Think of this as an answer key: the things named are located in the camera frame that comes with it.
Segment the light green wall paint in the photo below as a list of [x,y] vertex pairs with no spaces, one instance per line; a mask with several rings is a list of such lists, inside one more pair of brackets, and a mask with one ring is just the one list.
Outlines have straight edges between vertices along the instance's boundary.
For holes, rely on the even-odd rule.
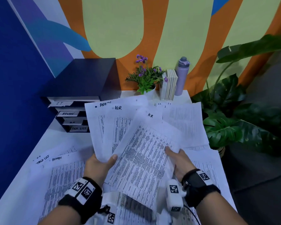
[[[231,26],[223,47],[248,43],[260,39],[269,28],[281,0],[243,0]],[[251,57],[233,63],[221,79],[232,74],[240,74]],[[214,85],[218,75],[228,63],[215,63],[208,77],[209,86]]]
[[175,68],[186,56],[190,71],[204,49],[213,0],[169,0],[165,25],[153,65]]
[[121,58],[143,38],[142,0],[82,0],[83,21],[92,50],[102,58]]

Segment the water bottle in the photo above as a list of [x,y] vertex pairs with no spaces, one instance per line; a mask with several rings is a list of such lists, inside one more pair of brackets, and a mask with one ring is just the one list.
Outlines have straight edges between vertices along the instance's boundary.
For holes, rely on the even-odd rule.
[[175,95],[182,95],[185,80],[189,71],[189,64],[190,62],[187,60],[186,57],[182,57],[179,60],[178,66],[176,68],[176,74],[178,77],[177,83],[176,83],[176,91]]

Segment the plant pot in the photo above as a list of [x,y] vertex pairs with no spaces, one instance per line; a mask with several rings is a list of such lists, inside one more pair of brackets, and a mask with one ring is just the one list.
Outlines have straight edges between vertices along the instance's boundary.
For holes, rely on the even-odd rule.
[[217,149],[217,151],[220,154],[221,158],[224,156],[225,150],[226,150],[225,147],[220,147],[220,148]]
[[151,91],[148,91],[148,92],[144,92],[143,94],[149,99],[153,99],[153,96],[154,96],[154,93],[155,93],[155,88],[156,88],[156,85],[154,85],[154,88],[151,90]]

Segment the cable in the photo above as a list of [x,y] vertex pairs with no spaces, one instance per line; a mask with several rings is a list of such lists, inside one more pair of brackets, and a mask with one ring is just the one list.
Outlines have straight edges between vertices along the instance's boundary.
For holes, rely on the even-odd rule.
[[195,214],[191,211],[191,209],[189,207],[187,207],[186,205],[183,205],[184,207],[186,207],[192,214],[193,216],[195,217],[196,221],[198,222],[198,225],[201,225],[199,220],[197,219],[197,217],[195,216]]

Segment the potted plant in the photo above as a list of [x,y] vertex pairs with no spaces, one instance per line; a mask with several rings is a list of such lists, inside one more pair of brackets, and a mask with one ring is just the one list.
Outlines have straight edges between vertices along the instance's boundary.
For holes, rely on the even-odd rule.
[[163,80],[162,74],[165,71],[159,66],[154,66],[152,68],[148,67],[147,57],[137,55],[136,58],[137,60],[135,62],[138,63],[136,72],[129,74],[129,76],[126,78],[126,81],[134,81],[138,83],[139,89],[137,91],[142,95],[148,94],[148,96],[151,96],[155,90],[156,84]]
[[215,85],[191,97],[201,102],[203,124],[210,147],[222,152],[226,145],[241,142],[256,151],[281,156],[281,109],[262,103],[240,104],[246,92],[238,85],[236,74],[220,81],[225,70],[243,58],[281,50],[281,36],[265,35],[260,40],[225,47],[217,63],[230,62],[220,73]]

